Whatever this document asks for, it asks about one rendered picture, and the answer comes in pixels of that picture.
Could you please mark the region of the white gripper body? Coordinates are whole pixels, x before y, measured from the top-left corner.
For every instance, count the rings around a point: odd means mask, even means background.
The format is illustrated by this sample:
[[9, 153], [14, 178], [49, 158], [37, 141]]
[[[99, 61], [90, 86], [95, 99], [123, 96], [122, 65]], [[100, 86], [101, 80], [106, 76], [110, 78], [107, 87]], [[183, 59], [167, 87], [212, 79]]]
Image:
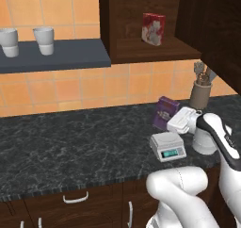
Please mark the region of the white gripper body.
[[167, 123], [167, 129], [177, 134], [194, 134], [198, 113], [195, 109], [182, 107]]

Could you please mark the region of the white digital scale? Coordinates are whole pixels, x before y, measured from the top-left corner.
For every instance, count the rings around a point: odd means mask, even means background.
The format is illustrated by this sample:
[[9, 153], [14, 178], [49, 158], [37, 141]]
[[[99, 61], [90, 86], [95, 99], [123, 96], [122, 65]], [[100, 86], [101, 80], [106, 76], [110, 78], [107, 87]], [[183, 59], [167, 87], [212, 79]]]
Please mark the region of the white digital scale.
[[150, 147], [160, 162], [186, 158], [184, 141], [176, 133], [153, 134], [150, 138]]

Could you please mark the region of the red cereal box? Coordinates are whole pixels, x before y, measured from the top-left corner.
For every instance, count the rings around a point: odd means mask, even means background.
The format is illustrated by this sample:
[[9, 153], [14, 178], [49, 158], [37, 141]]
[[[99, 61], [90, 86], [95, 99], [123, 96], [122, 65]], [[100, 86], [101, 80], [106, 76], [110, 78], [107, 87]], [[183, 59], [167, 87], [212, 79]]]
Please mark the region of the red cereal box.
[[154, 13], [143, 14], [141, 38], [144, 42], [160, 46], [164, 38], [166, 16]]

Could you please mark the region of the dark wood cabinet door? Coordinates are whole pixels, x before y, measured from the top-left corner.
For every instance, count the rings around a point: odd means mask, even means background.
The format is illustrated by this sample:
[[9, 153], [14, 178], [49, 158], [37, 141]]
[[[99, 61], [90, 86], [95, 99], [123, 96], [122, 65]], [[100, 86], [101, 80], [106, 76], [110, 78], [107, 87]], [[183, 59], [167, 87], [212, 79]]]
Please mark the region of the dark wood cabinet door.
[[180, 0], [175, 37], [241, 95], [241, 0]]

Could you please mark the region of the purple box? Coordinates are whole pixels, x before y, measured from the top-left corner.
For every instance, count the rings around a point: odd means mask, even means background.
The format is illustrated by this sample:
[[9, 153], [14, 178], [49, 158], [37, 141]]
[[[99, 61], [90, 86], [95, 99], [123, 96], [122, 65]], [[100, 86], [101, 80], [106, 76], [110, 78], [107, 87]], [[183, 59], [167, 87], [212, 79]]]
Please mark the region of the purple box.
[[166, 96], [159, 98], [153, 116], [153, 126], [166, 131], [168, 121], [178, 112], [180, 103]]

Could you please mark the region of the beige utensil pot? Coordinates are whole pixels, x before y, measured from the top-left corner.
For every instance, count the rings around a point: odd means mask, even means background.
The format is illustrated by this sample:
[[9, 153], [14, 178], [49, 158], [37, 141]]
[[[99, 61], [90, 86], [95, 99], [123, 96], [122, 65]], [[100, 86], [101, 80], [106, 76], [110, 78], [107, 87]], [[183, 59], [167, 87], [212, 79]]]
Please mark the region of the beige utensil pot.
[[212, 84], [208, 86], [202, 86], [197, 82], [194, 82], [190, 95], [189, 106], [197, 110], [205, 109], [208, 105], [212, 87]]

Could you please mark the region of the wooden spoon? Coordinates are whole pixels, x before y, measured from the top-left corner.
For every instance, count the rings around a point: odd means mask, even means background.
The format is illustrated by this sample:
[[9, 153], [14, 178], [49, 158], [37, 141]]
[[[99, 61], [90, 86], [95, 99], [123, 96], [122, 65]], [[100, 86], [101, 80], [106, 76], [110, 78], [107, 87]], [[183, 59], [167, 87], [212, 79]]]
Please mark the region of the wooden spoon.
[[204, 85], [210, 85], [209, 84], [209, 82], [210, 82], [210, 73], [211, 73], [211, 69], [207, 66], [206, 71], [204, 73], [204, 78], [203, 78]]

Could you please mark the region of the grey slotted spatula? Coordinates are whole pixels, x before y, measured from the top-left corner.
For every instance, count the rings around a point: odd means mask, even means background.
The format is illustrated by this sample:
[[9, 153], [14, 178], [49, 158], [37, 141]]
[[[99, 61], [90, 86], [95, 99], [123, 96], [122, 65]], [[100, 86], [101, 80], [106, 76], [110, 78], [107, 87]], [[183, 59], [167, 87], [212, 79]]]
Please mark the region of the grey slotted spatula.
[[202, 76], [204, 74], [204, 63], [201, 61], [194, 63], [194, 73], [197, 77], [197, 82], [200, 83], [202, 81]]

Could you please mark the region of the dark wood cupboard door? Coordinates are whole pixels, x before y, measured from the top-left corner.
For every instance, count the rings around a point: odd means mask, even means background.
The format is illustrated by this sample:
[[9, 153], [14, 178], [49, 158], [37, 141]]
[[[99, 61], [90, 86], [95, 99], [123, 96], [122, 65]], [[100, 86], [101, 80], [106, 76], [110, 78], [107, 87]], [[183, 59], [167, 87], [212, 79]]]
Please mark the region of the dark wood cupboard door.
[[128, 228], [129, 202], [133, 205], [131, 228], [146, 228], [147, 222], [155, 214], [158, 207], [158, 201], [147, 192], [146, 179], [124, 182], [122, 197], [122, 228]]

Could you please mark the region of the dark wood drawer front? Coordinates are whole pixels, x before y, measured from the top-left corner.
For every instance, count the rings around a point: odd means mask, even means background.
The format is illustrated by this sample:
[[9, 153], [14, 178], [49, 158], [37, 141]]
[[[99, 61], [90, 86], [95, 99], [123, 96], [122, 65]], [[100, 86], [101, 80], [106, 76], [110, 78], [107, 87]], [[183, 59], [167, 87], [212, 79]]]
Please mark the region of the dark wood drawer front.
[[[68, 200], [86, 196], [78, 204], [65, 204]], [[122, 184], [70, 190], [56, 194], [36, 196], [24, 200], [36, 228], [41, 218], [42, 228], [121, 228]]]

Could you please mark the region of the white cup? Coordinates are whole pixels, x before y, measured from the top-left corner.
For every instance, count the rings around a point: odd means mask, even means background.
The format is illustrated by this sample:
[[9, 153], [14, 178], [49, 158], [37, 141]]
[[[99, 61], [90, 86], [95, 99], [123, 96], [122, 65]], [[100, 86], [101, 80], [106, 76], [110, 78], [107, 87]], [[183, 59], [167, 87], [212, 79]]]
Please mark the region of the white cup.
[[0, 45], [6, 57], [19, 55], [18, 32], [15, 28], [0, 29]]
[[36, 27], [33, 33], [40, 48], [40, 52], [44, 56], [50, 56], [54, 53], [54, 36], [55, 32], [52, 27]]

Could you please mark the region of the dark wood wall cabinet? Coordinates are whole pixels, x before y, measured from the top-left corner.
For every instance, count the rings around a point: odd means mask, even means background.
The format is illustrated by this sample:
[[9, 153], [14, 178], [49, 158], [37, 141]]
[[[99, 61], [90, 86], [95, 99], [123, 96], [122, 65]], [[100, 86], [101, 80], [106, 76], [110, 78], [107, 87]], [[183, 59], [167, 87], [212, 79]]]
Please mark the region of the dark wood wall cabinet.
[[[201, 53], [175, 37], [180, 0], [99, 0], [101, 40], [113, 64], [197, 59]], [[143, 15], [166, 17], [159, 46], [141, 38]]]

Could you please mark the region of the dark blue wall shelf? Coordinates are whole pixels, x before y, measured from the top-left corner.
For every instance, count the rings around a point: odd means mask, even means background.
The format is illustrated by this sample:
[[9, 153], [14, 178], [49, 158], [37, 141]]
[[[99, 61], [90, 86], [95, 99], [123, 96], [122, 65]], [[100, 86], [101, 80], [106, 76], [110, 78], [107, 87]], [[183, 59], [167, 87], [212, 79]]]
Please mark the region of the dark blue wall shelf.
[[54, 53], [44, 56], [35, 41], [20, 41], [19, 55], [6, 57], [0, 47], [0, 73], [30, 73], [111, 66], [100, 39], [58, 40]]

